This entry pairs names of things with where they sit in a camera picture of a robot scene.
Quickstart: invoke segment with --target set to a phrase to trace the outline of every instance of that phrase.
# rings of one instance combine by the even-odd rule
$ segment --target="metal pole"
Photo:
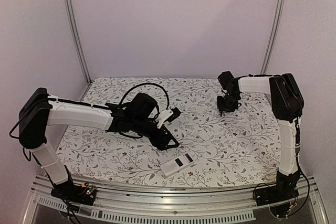
[[[260,74],[266,74],[267,68],[271,59],[271,55],[273,52],[279,24],[280,24],[280,19],[281,19],[281,14],[282,14],[282,8],[284,6],[285,0],[277,0],[277,6],[276,6],[276,11],[274,15],[274,20],[273,20],[273,26],[271,30],[271,34],[268,40],[267,48],[266,48],[266,53],[264,57],[264,61],[261,66]]]
[[[92,80],[91,80],[88,66],[87,66],[87,63],[84,57],[83,48],[80,42],[79,33],[78,33],[76,20],[75,20],[75,15],[73,13],[74,7],[72,6],[72,0],[64,0],[64,1],[65,1],[65,7],[67,10],[70,29],[71,29],[71,33],[73,37],[73,42],[75,43],[75,48],[77,51],[77,56],[78,56],[78,60],[80,63],[80,67],[82,69],[85,81],[87,82],[87,84],[90,84]]]

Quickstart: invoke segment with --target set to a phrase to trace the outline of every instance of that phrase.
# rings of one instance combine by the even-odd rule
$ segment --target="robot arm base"
[[[296,184],[299,178],[299,170],[289,176],[278,171],[277,184],[275,186],[260,188],[254,191],[253,198],[256,200],[257,206],[273,204],[298,197],[299,192]]]
[[[65,201],[75,202],[83,205],[93,206],[96,199],[97,190],[95,186],[87,184],[78,186],[72,181],[71,174],[65,166],[68,173],[68,180],[62,184],[53,183],[51,195]]]

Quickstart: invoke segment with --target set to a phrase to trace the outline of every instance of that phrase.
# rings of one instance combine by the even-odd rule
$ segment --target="white remote control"
[[[165,177],[170,177],[174,173],[190,166],[194,162],[195,161],[190,157],[190,155],[186,153],[161,165],[161,171]]]

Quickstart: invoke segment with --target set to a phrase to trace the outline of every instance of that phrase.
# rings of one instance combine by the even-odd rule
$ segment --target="metal rail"
[[[311,191],[318,190],[313,177],[309,178]],[[76,184],[83,183],[83,177],[74,176]],[[107,215],[136,216],[137,218],[210,218],[225,215],[240,215],[248,211],[265,208],[257,207],[253,200],[255,186],[228,188],[164,188],[127,185],[108,182],[104,185],[96,180],[97,197],[94,206],[81,205],[83,216],[92,218],[93,212]],[[297,184],[300,196],[307,194],[307,182],[300,179]],[[52,186],[44,176],[37,176],[32,192],[60,203],[50,196]]]
[[[75,15],[73,13],[74,7],[72,5],[72,0],[64,0],[64,2],[65,2],[65,7],[66,7],[66,10],[67,10],[67,14],[68,14],[70,29],[71,29],[71,33],[72,33],[72,37],[73,37],[73,42],[75,43],[75,48],[76,48],[78,60],[79,60],[79,63],[80,63],[80,67],[81,67],[81,70],[83,72],[85,81],[87,82],[87,84],[90,84],[92,82],[92,79],[90,77],[88,65],[86,63],[83,48],[82,48],[82,45],[81,45],[81,42],[80,42],[79,33],[78,33],[78,29],[77,29],[77,24],[76,24],[76,20],[75,20]]]
[[[277,0],[277,6],[276,6],[276,11],[273,19],[273,26],[271,30],[271,34],[268,40],[267,48],[266,48],[266,53],[264,57],[264,61],[261,66],[260,74],[266,74],[269,62],[271,60],[275,40],[277,37],[277,32],[279,29],[279,24],[280,24],[280,19],[281,19],[281,14],[282,14],[282,8],[284,6],[285,0]]]

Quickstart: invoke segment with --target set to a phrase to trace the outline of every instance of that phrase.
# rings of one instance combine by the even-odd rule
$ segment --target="floral tablecloth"
[[[228,187],[275,180],[280,161],[278,123],[263,94],[243,93],[240,108],[220,116],[216,79],[98,78],[85,102],[118,103],[132,86],[155,82],[167,89],[171,107],[182,114],[167,128],[178,148],[158,151],[146,137],[131,139],[102,130],[69,126],[58,146],[58,156],[70,172],[115,182],[169,187]],[[163,109],[166,99],[154,86],[138,92],[154,97]],[[196,162],[171,178],[160,165],[189,153]]]

